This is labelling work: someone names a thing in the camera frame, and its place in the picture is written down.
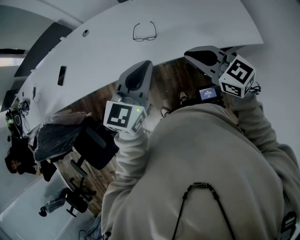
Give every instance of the person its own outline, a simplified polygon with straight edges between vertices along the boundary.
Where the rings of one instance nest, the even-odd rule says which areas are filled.
[[[232,111],[240,128],[226,109],[198,104],[167,114],[148,141],[118,133],[103,239],[277,239],[287,209],[300,216],[297,159],[255,94],[232,97]]]
[[[16,153],[16,149],[10,148],[10,153],[5,158],[7,169],[11,173],[30,173],[37,176],[43,174],[46,181],[50,181],[56,167],[53,163],[46,160],[41,163],[36,163],[33,154],[29,148],[22,148],[21,152]]]

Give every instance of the white table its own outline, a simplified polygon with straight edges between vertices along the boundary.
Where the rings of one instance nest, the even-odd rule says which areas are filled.
[[[153,41],[136,37],[154,34]],[[88,36],[83,32],[89,30]],[[61,41],[22,86],[18,97],[37,97],[26,119],[32,130],[48,115],[116,80],[135,63],[154,65],[183,57],[202,45],[219,48],[263,43],[250,15],[239,0],[133,0],[118,4],[90,19]],[[57,84],[67,66],[63,86]]]

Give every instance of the sneaker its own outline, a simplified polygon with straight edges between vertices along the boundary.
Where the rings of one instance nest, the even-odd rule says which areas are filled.
[[[179,99],[180,99],[180,105],[182,105],[182,103],[184,101],[189,100],[188,94],[184,90],[179,91],[178,96],[179,96]]]
[[[161,107],[160,109],[160,114],[162,115],[163,118],[168,116],[171,113],[171,110],[167,107]]]

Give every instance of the eyeglasses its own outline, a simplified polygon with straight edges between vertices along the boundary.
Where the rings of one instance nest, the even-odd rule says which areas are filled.
[[[146,37],[146,38],[135,38],[135,28],[136,28],[137,25],[139,25],[139,23],[138,23],[138,24],[133,28],[133,40],[134,40],[134,41],[142,42],[143,40],[152,41],[152,40],[156,39],[156,37],[157,37],[157,34],[156,34],[156,27],[155,27],[155,25],[154,25],[153,22],[150,21],[150,23],[152,23],[153,26],[154,26],[154,29],[155,29],[155,36],[153,36],[153,37]]]

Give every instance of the chair backrest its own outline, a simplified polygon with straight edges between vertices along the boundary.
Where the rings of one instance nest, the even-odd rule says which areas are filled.
[[[92,118],[87,118],[84,124],[74,147],[86,161],[100,170],[109,163],[119,148],[103,125],[99,126]]]

